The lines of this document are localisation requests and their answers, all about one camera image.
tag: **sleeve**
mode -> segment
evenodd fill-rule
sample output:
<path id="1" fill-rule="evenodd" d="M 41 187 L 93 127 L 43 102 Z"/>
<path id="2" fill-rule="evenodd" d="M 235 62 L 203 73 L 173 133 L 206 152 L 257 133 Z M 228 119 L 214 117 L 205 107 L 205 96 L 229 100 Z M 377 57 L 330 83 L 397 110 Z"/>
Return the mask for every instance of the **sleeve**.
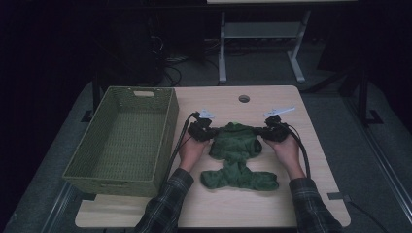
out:
<path id="1" fill-rule="evenodd" d="M 325 206 L 314 181 L 299 178 L 292 180 L 289 187 L 299 233 L 342 232 L 342 225 Z"/>
<path id="2" fill-rule="evenodd" d="M 183 201 L 193 184 L 193 177 L 178 168 L 166 187 L 146 206 L 145 214 L 136 225 L 135 232 L 169 233 L 177 232 Z"/>

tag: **hand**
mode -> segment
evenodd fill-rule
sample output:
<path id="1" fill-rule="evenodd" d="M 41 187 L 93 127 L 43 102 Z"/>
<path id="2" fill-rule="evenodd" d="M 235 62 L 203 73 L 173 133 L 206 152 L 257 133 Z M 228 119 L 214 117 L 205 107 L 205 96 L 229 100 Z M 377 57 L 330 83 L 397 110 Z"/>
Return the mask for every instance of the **hand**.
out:
<path id="1" fill-rule="evenodd" d="M 276 156 L 291 180 L 306 177 L 299 163 L 299 146 L 292 135 L 288 135 L 282 143 L 265 139 L 263 141 L 275 150 Z"/>
<path id="2" fill-rule="evenodd" d="M 186 132 L 179 149 L 179 156 L 181 158 L 179 167 L 187 172 L 190 172 L 194 164 L 199 161 L 203 154 L 203 150 L 208 144 L 209 140 L 205 142 L 198 142 L 193 139 L 188 132 Z"/>

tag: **person's left hand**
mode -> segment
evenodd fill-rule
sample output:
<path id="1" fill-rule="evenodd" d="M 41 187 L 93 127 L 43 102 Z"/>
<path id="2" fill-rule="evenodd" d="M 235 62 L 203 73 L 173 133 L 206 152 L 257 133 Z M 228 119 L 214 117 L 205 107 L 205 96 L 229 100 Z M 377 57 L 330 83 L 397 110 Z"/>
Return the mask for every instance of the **person's left hand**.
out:
<path id="1" fill-rule="evenodd" d="M 209 140 L 205 142 L 198 142 L 193 139 L 188 132 L 186 132 L 179 149 L 179 156 L 181 158 L 179 167 L 187 172 L 190 172 L 194 164 L 199 161 L 203 154 L 203 150 L 208 144 Z"/>

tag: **crumpled green cloth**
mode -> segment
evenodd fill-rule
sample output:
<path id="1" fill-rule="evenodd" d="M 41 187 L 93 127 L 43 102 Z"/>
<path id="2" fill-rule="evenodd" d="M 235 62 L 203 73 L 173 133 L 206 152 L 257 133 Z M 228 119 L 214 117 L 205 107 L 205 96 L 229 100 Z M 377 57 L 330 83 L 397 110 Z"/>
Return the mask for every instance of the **crumpled green cloth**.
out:
<path id="1" fill-rule="evenodd" d="M 275 174 L 252 172 L 246 166 L 246 160 L 258 156 L 260 152 L 261 143 L 253 127 L 229 123 L 221 128 L 209 152 L 213 158 L 224 159 L 223 168 L 202 172 L 200 180 L 210 189 L 233 186 L 261 191 L 275 190 L 279 187 Z"/>

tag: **green garment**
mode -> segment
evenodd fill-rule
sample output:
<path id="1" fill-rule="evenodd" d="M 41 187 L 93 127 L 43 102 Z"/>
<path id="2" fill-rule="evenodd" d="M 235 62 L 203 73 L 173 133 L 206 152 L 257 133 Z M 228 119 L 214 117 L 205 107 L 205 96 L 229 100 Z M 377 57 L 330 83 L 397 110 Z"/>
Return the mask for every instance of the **green garment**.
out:
<path id="1" fill-rule="evenodd" d="M 274 190 L 279 186 L 275 174 L 252 172 L 246 167 L 246 160 L 258 156 L 260 152 L 261 144 L 253 127 L 229 123 L 221 128 L 209 152 L 213 158 L 224 159 L 223 168 L 202 172 L 200 180 L 210 189 L 233 186 L 261 191 Z"/>

